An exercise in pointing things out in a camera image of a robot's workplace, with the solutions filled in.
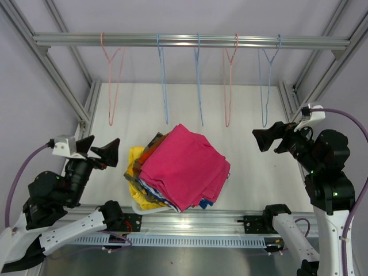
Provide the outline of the orange camouflage trousers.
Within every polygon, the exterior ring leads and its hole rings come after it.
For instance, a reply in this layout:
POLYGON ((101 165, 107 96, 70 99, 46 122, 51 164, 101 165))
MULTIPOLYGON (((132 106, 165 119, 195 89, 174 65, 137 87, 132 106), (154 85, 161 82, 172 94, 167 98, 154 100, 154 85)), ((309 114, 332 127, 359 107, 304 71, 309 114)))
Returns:
POLYGON ((168 133, 165 135, 161 133, 157 133, 156 136, 145 147, 145 149, 143 150, 143 153, 133 163, 133 173, 135 175, 140 174, 142 165, 157 150, 157 148, 162 144, 162 142, 166 139, 167 136, 168 136, 168 133))

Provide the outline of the light blue hanger magenta trousers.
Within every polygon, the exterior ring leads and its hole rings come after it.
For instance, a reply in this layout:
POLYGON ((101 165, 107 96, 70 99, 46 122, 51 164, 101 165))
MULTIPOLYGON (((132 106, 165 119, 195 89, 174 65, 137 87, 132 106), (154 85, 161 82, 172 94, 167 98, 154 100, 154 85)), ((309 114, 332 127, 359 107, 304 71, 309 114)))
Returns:
POLYGON ((265 49, 257 50, 257 58, 258 58, 258 77, 259 77, 259 95, 260 95, 260 111, 261 111, 261 123, 262 127, 267 127, 268 118, 269 118, 269 102, 270 102, 270 87, 271 87, 271 79, 273 75, 273 64, 274 60, 278 55, 278 52, 282 45, 282 36, 279 34, 277 36, 278 44, 276 46, 276 50, 272 57, 269 57, 267 51, 265 49), (262 58, 261 53, 264 54, 266 61, 268 63, 268 77, 267 77, 267 92, 263 93, 263 86, 265 84, 265 78, 262 73, 262 58))

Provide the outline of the pink wire hanger blue trousers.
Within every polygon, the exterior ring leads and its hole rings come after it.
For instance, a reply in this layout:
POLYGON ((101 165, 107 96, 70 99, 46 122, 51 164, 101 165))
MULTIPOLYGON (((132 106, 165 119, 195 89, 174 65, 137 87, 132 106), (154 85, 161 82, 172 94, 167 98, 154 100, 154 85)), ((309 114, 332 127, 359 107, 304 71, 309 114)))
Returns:
POLYGON ((223 95, 224 95, 224 113, 225 127, 228 128, 231 123, 232 115, 232 69, 239 46, 239 35, 235 34, 234 51, 230 55, 227 48, 223 49, 223 95))

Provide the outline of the blue white patterned trousers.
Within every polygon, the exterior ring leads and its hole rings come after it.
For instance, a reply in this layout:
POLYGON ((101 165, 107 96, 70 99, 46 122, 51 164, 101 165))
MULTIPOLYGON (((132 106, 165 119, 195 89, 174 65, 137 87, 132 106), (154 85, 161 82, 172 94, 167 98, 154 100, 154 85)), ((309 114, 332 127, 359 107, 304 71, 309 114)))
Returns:
MULTIPOLYGON (((177 213, 180 213, 183 211, 176 203, 173 201, 170 201, 167 197, 165 197, 158 189, 151 187, 146 182, 144 182, 142 179, 138 179, 139 184, 142 186, 142 188, 147 192, 147 194, 153 196, 155 199, 157 199, 159 202, 162 202, 169 206, 171 209, 175 210, 177 213)), ((190 205, 190 207, 196 207, 199 206, 201 209, 205 210, 209 206, 213 206, 214 203, 212 201, 209 201, 204 198, 200 198, 199 200, 195 201, 195 204, 190 205)))

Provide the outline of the light blue hanger orange trousers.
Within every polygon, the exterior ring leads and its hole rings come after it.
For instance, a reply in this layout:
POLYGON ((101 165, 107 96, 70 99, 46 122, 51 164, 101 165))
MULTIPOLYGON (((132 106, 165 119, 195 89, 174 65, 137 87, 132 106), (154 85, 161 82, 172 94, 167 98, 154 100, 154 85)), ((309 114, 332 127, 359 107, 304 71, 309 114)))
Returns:
POLYGON ((197 33, 197 48, 194 49, 194 58, 195 58, 195 72, 197 79, 197 95, 198 95, 198 106, 200 111, 200 120, 201 125, 204 126, 204 117, 202 111, 202 89, 201 89, 201 80, 200 80, 200 47, 201 47, 201 37, 200 34, 197 33))

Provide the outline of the light blue hanger camo trousers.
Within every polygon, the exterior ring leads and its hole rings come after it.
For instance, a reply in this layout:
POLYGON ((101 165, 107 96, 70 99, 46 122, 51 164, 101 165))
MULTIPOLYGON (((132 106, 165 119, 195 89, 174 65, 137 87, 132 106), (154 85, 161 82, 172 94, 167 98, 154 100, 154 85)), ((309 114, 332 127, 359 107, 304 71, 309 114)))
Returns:
POLYGON ((164 106, 164 120, 168 125, 169 115, 168 115, 168 97, 167 97, 167 82, 166 82, 166 68, 164 59, 164 48, 160 45, 160 36, 156 35, 156 45, 158 48, 158 56, 160 63, 160 81, 162 86, 162 96, 163 96, 163 106, 164 106))

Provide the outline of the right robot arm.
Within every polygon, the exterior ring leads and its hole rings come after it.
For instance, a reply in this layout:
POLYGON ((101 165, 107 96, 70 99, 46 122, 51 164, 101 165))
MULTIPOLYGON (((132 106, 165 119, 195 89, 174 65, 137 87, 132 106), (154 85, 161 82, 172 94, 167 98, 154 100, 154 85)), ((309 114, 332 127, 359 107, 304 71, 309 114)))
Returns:
POLYGON ((355 204, 355 190, 343 172, 350 156, 348 138, 335 130, 323 130, 316 140, 307 137, 313 129, 297 128, 295 123, 276 122, 269 129, 254 129, 261 152, 280 140, 275 153, 290 153, 307 171, 305 190, 313 206, 319 232, 316 251, 297 228, 291 210, 285 204, 267 205, 262 227, 276 232, 299 263, 297 275, 354 275, 352 249, 344 246, 345 222, 355 204))

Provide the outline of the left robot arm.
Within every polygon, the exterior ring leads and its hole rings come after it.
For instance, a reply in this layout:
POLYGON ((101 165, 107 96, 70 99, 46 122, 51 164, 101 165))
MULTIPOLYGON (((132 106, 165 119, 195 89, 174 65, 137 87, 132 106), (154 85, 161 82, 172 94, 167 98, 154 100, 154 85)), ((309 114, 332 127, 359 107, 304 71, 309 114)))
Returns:
POLYGON ((93 135, 76 140, 57 136, 35 150, 21 165, 6 201, 5 228, 9 231, 9 248, 1 265, 2 273, 28 270, 62 246, 97 231, 116 231, 123 226, 124 214, 117 201, 107 201, 86 217, 58 229, 52 226, 67 215, 67 209, 80 206, 80 200, 93 170, 104 170, 118 164, 120 139, 103 147, 92 145, 93 135), (28 185, 29 198, 20 216, 10 225, 10 207, 21 174, 42 150, 67 159, 64 175, 52 171, 39 173, 28 185))

